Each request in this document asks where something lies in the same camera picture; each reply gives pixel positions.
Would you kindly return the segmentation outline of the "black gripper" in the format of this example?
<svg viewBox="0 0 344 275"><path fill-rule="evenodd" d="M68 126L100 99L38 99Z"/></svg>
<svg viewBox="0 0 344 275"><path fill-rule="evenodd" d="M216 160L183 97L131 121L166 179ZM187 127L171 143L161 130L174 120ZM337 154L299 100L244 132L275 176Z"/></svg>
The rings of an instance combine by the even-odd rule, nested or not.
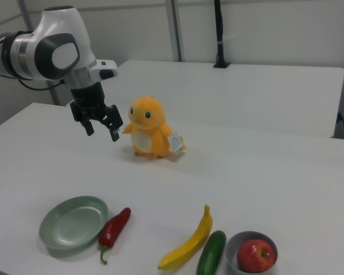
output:
<svg viewBox="0 0 344 275"><path fill-rule="evenodd" d="M108 128L113 142L117 141L123 121L116 105L105 104L101 83L97 82L87 88L71 89L71 93L74 100L70 107L74 120L84 127L87 135L94 134L91 120L95 120Z"/></svg>

